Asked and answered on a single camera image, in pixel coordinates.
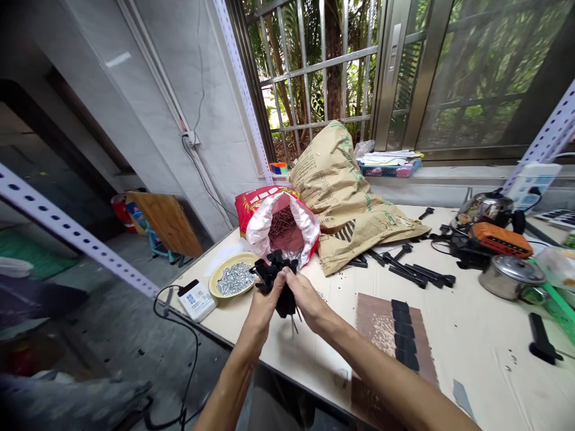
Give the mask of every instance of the white conduit pipe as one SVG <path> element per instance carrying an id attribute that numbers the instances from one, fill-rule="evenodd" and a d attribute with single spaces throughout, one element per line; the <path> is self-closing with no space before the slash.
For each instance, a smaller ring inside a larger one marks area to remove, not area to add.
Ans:
<path id="1" fill-rule="evenodd" d="M 164 66 L 162 65 L 152 39 L 150 38 L 146 26 L 144 25 L 144 22 L 140 16 L 140 12 L 134 3 L 134 0 L 117 0 L 117 2 L 122 15 L 124 16 L 124 19 L 126 20 L 126 24 L 128 24 L 128 27 L 130 28 L 130 31 L 132 32 L 132 35 L 134 36 L 134 39 L 140 48 L 142 56 L 144 57 L 146 64 L 148 64 L 148 68 L 152 73 L 152 77 L 158 85 L 158 88 L 168 106 L 168 109 L 170 110 L 170 113 L 174 117 L 174 121 L 180 131 L 180 136 L 186 132 L 191 132 L 190 126 L 186 120 L 186 116 L 181 109 L 178 99 L 174 93 L 174 89 L 170 84 L 170 80 L 166 75 Z M 195 148 L 191 147 L 189 154 L 193 158 L 193 161 L 198 168 L 198 173 L 204 180 L 209 194 L 217 199 L 218 195 L 216 189 L 214 188 L 213 183 L 211 182 L 210 177 L 205 170 L 204 164 L 202 163 L 198 152 Z M 221 213 L 224 221 L 228 225 L 229 230 L 234 230 L 234 226 L 229 221 L 229 217 L 223 209 L 221 201 L 218 202 L 218 204 L 219 205 L 215 206 Z"/>

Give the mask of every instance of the gray floor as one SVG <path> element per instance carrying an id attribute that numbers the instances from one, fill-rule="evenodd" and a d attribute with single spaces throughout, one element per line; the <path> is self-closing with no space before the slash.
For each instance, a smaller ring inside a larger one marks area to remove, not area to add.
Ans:
<path id="1" fill-rule="evenodd" d="M 108 246 L 160 287 L 185 270 L 169 265 L 162 257 L 152 259 L 144 237 L 124 234 Z M 161 423 L 178 416 L 193 362 L 193 335 L 183 327 L 157 318 L 152 313 L 151 299 L 90 258 L 82 258 L 78 265 L 52 280 L 91 292 L 88 302 L 74 311 L 68 321 L 110 372 L 126 380 L 153 383 L 153 421 Z M 196 411 L 213 389 L 229 354 L 211 340 L 198 336 L 201 345 L 187 397 L 188 412 Z M 247 430 L 251 400 L 250 389 L 236 427 L 239 431 Z M 134 427 L 136 431 L 145 429 L 143 422 Z M 312 429 L 332 431 L 348 427 L 318 410 Z"/>

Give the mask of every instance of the red plastic bag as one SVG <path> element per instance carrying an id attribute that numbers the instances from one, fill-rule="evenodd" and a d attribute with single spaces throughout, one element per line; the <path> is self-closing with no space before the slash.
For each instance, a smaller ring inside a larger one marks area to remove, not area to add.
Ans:
<path id="1" fill-rule="evenodd" d="M 267 186 L 235 197 L 240 235 L 256 256 L 265 259 L 280 249 L 286 259 L 298 259 L 299 268 L 317 248 L 319 220 L 287 187 Z"/>

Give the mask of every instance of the yellow plate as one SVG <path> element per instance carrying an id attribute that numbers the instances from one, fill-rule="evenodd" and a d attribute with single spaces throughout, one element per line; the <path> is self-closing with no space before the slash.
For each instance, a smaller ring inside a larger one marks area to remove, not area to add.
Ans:
<path id="1" fill-rule="evenodd" d="M 217 281 L 222 277 L 224 269 L 229 268 L 230 266 L 235 265 L 236 263 L 247 263 L 251 267 L 253 266 L 253 264 L 256 262 L 257 259 L 258 257 L 255 254 L 250 253 L 249 251 L 245 251 L 243 253 L 236 254 L 235 256 L 230 257 L 228 260 L 222 262 L 210 277 L 208 287 L 210 289 L 210 293 L 212 294 L 212 296 L 215 296 L 216 298 L 233 298 L 234 296 L 241 295 L 242 293 L 245 293 L 248 290 L 250 290 L 253 287 L 253 285 L 256 284 L 255 279 L 253 283 L 251 283 L 244 290 L 238 293 L 233 293 L 231 295 L 221 294 L 221 292 L 218 291 L 217 289 Z"/>

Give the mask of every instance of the electric kettle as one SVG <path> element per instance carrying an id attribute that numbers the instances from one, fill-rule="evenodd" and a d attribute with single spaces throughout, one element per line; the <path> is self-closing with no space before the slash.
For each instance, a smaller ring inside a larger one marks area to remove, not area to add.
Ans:
<path id="1" fill-rule="evenodd" d="M 525 231 L 525 213 L 513 212 L 513 199 L 502 195 L 502 190 L 479 193 L 467 200 L 451 221 L 451 227 L 467 234 L 472 225 L 481 221 L 503 228 L 511 222 L 513 231 L 522 235 Z"/>

